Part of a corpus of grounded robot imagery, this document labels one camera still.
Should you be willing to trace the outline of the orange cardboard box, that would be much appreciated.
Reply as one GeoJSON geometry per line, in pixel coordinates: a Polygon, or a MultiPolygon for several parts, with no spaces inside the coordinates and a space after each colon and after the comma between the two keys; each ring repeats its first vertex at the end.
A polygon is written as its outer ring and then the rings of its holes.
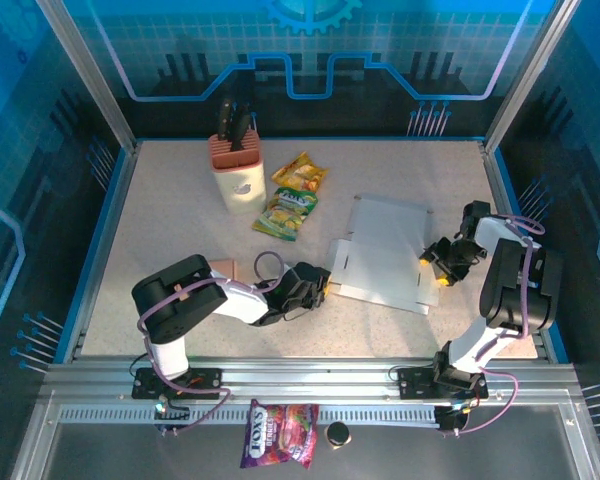
{"type": "Polygon", "coordinates": [[[238,264],[234,259],[209,261],[210,267],[223,277],[238,280],[238,264]]]}

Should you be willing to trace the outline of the aluminium frame post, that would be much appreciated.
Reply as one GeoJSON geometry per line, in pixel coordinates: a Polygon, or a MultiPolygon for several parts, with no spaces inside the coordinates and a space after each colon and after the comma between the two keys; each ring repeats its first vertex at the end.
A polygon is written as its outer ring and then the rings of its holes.
{"type": "Polygon", "coordinates": [[[491,123],[484,142],[485,154],[495,157],[505,134],[511,127],[520,108],[546,68],[556,46],[579,7],[581,0],[556,0],[549,15],[532,44],[521,69],[491,123]]]}
{"type": "Polygon", "coordinates": [[[121,148],[127,155],[134,155],[137,149],[136,137],[63,1],[35,0],[35,2],[121,148]]]}

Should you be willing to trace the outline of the slim black-handled knife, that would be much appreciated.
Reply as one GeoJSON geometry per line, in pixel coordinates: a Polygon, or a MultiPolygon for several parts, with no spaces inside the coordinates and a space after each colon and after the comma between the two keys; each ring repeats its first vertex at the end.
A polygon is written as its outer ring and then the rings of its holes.
{"type": "Polygon", "coordinates": [[[234,100],[231,97],[222,99],[218,112],[217,138],[226,140],[228,138],[234,100]]]}

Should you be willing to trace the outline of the purple Fox's berries candy bag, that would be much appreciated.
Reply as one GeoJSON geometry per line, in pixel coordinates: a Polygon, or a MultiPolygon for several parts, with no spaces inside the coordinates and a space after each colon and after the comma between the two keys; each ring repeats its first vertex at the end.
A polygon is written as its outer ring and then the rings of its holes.
{"type": "Polygon", "coordinates": [[[317,404],[250,402],[240,468],[296,461],[311,467],[317,444],[317,404]]]}

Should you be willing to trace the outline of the aluminium mounting rail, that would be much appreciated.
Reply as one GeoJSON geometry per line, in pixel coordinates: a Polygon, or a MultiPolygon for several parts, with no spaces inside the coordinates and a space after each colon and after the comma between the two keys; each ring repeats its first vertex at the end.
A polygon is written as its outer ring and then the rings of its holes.
{"type": "MultiPolygon", "coordinates": [[[[56,403],[128,403],[131,360],[125,357],[84,357],[70,364],[53,365],[42,381],[39,399],[56,403]]],[[[191,361],[194,367],[219,368],[222,383],[231,391],[229,401],[246,403],[383,404],[399,401],[399,388],[389,369],[399,359],[372,358],[213,358],[191,361]]],[[[574,368],[540,361],[495,360],[486,375],[488,403],[499,405],[513,384],[503,373],[518,379],[518,405],[558,403],[563,397],[582,395],[574,368]]]]}

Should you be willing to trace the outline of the aluminium table side rail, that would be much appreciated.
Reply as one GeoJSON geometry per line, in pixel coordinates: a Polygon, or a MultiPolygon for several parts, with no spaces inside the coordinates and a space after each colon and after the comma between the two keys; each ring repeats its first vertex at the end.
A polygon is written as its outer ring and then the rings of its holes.
{"type": "MultiPolygon", "coordinates": [[[[507,171],[501,170],[501,162],[498,160],[497,154],[490,152],[484,142],[479,145],[479,149],[496,210],[501,213],[520,215],[520,207],[509,174],[507,171]]],[[[531,335],[531,339],[538,361],[546,361],[550,364],[557,362],[548,331],[534,333],[531,335]]]]}
{"type": "Polygon", "coordinates": [[[86,335],[137,159],[137,153],[121,152],[118,155],[56,348],[54,364],[71,363],[86,335]]]}

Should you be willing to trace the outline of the green Fox's candy bag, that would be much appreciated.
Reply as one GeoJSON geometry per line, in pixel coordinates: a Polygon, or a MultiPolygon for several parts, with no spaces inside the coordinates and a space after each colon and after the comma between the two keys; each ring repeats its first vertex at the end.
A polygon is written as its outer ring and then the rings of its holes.
{"type": "Polygon", "coordinates": [[[295,242],[300,227],[317,204],[318,198],[313,192],[280,187],[251,228],[275,238],[295,242]]]}

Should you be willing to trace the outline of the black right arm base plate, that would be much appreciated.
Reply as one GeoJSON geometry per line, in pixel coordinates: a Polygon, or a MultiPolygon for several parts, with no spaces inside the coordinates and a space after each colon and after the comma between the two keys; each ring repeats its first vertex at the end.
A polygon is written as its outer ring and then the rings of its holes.
{"type": "Polygon", "coordinates": [[[398,370],[397,385],[401,400],[452,400],[489,398],[483,373],[447,369],[443,373],[432,367],[398,370]]]}

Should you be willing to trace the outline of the broad black-handled knife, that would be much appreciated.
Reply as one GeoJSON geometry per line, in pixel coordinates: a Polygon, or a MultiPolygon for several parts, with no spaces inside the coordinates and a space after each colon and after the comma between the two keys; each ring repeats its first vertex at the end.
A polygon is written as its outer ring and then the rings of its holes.
{"type": "Polygon", "coordinates": [[[231,142],[231,151],[243,150],[242,139],[250,128],[251,112],[247,104],[239,104],[231,117],[228,140],[231,142]]]}

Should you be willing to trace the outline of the yellow snack bag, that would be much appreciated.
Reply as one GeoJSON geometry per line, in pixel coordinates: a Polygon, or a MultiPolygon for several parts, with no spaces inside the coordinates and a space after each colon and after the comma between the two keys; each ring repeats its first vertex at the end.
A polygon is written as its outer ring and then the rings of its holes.
{"type": "Polygon", "coordinates": [[[328,172],[328,168],[315,165],[309,154],[302,152],[291,163],[278,169],[271,180],[281,187],[316,193],[328,172]]]}

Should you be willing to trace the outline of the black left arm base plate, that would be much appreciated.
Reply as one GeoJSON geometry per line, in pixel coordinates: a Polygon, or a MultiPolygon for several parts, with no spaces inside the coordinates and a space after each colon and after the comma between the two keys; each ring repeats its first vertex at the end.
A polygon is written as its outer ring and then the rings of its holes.
{"type": "Polygon", "coordinates": [[[221,386],[222,370],[217,368],[189,369],[183,375],[172,379],[172,382],[179,387],[202,390],[203,394],[178,393],[167,386],[152,368],[139,368],[135,373],[131,396],[133,399],[142,400],[157,400],[160,396],[169,400],[218,400],[220,394],[214,390],[221,386]]]}

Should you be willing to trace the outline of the black controller board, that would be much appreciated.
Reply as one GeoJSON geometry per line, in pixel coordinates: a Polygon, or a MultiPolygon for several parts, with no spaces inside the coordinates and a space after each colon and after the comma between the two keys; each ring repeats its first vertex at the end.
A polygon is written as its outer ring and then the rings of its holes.
{"type": "Polygon", "coordinates": [[[169,421],[184,421],[190,419],[190,409],[188,407],[176,405],[171,399],[162,395],[154,405],[154,419],[159,421],[155,424],[162,437],[168,433],[177,434],[181,428],[179,424],[168,424],[169,421]]]}
{"type": "Polygon", "coordinates": [[[471,408],[457,404],[451,406],[435,406],[434,416],[438,425],[437,430],[442,434],[458,436],[468,424],[471,408]]]}

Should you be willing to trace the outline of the white paper box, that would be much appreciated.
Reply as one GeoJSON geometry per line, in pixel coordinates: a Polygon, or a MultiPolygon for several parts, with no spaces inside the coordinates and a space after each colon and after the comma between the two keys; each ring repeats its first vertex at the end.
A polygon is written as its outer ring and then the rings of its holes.
{"type": "Polygon", "coordinates": [[[334,294],[426,315],[439,303],[434,270],[419,257],[432,213],[413,202],[358,194],[347,237],[330,243],[325,268],[334,294]]]}

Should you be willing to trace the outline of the black round cap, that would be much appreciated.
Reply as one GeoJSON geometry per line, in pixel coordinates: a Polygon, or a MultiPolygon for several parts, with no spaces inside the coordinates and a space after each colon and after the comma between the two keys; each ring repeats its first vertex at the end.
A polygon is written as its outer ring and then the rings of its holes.
{"type": "Polygon", "coordinates": [[[349,427],[341,421],[330,423],[325,428],[324,435],[327,444],[334,450],[344,447],[352,440],[349,427]]]}

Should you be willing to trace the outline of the cream knife block pink top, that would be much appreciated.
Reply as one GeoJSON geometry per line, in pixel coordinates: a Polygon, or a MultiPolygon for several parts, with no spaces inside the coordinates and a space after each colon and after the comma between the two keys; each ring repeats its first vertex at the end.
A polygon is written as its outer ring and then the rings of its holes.
{"type": "Polygon", "coordinates": [[[211,170],[227,210],[232,214],[261,213],[266,205],[264,159],[260,137],[248,129],[242,150],[231,149],[231,142],[208,139],[211,170]]]}

